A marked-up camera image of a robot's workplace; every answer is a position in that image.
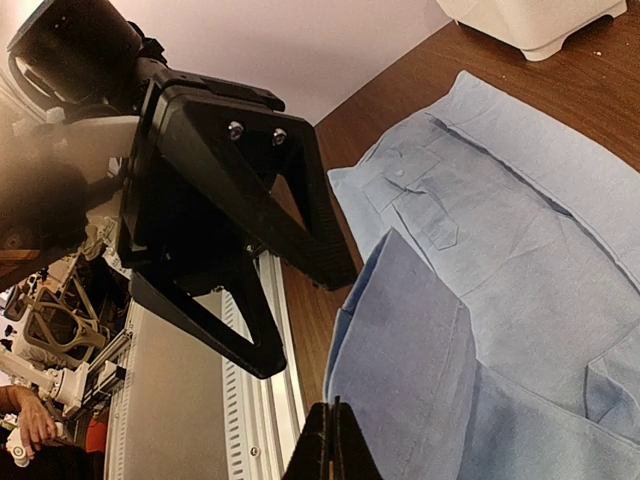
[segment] white wall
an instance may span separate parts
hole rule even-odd
[[[268,88],[312,123],[447,21],[436,0],[111,1],[174,68]],[[2,3],[11,37],[39,1]]]

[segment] folded shirt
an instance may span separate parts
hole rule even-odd
[[[634,479],[637,403],[616,386],[638,387],[636,336],[596,360],[591,418],[562,409],[475,359],[468,309],[392,230],[338,313],[325,397],[387,480]]]
[[[559,453],[555,467],[549,458],[549,472],[557,478],[635,478],[606,476],[618,471],[591,463],[600,460],[598,455],[615,458],[606,453],[609,448],[624,457],[616,463],[621,474],[637,468],[640,382],[635,379],[640,378],[640,356],[634,352],[640,347],[640,217],[634,205],[640,198],[640,177],[634,170],[577,132],[462,73],[446,97],[392,128],[358,165],[329,176],[363,257],[380,255],[376,245],[393,228],[468,307],[479,364],[473,387],[476,414],[470,414],[467,426],[485,419],[474,427],[486,433],[478,437],[481,443],[487,436],[504,436],[509,427],[503,415],[511,416],[513,435],[504,438],[517,445],[520,459],[528,458],[520,452],[525,444],[528,452],[538,452],[531,455],[543,462],[534,468],[542,478],[556,478],[538,468],[552,447]],[[363,275],[359,284],[373,281],[366,268]],[[379,310],[379,322],[391,322],[388,314],[399,321],[396,308],[425,309],[435,301],[424,285],[416,287],[423,287],[421,304],[419,295],[407,298],[412,285],[392,276],[388,282],[402,288],[387,299],[392,306],[386,316]],[[356,356],[342,364],[344,371],[338,370],[336,359],[347,345],[363,348],[377,342],[373,350],[382,361],[395,355],[394,349],[406,349],[401,345],[422,338],[414,327],[403,325],[393,341],[350,333],[357,324],[354,305],[362,301],[361,294],[352,293],[338,316],[326,379],[328,399],[342,394],[329,388],[338,373],[353,379],[362,392],[373,392],[365,379],[374,382],[378,367],[360,359],[364,370],[351,373],[360,361]],[[349,335],[355,343],[339,340]],[[417,350],[405,353],[405,364],[424,366],[433,360],[418,359]],[[417,380],[420,374],[410,376]],[[430,379],[425,374],[429,385]],[[407,385],[412,383],[398,386],[396,397],[415,396]],[[420,403],[433,400],[418,398]],[[487,405],[485,412],[481,407]],[[544,412],[539,422],[544,428],[535,428],[533,419],[541,415],[536,412]],[[491,425],[489,417],[498,424]],[[580,431],[592,442],[573,434],[559,444],[546,438],[565,438],[568,430]],[[482,465],[490,458],[506,461],[513,455],[505,441],[485,458],[487,452],[476,450],[474,439],[467,439],[462,478],[480,478],[477,472],[469,474],[469,465],[480,465],[484,472]],[[561,447],[566,447],[566,458]],[[498,454],[501,448],[506,450]],[[593,457],[589,448],[602,452]],[[559,458],[567,471],[558,470]],[[534,478],[514,476],[529,470],[510,465],[491,469],[493,476],[486,478]],[[401,478],[398,470],[391,474],[388,478]]]

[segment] person's hand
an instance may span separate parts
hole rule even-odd
[[[44,408],[40,399],[31,391],[20,396],[20,438],[30,460],[33,460],[34,449],[40,451],[41,445],[57,436],[56,425]]]

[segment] bolt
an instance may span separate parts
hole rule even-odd
[[[244,127],[239,122],[231,122],[229,124],[229,138],[232,142],[237,142],[244,133]]]
[[[276,128],[273,132],[273,146],[279,147],[287,140],[287,132],[281,128]]]

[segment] person's arm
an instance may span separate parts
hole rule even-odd
[[[40,399],[28,388],[0,387],[0,413],[19,414],[20,437],[29,458],[33,448],[40,450],[42,443],[57,436],[56,425]]]

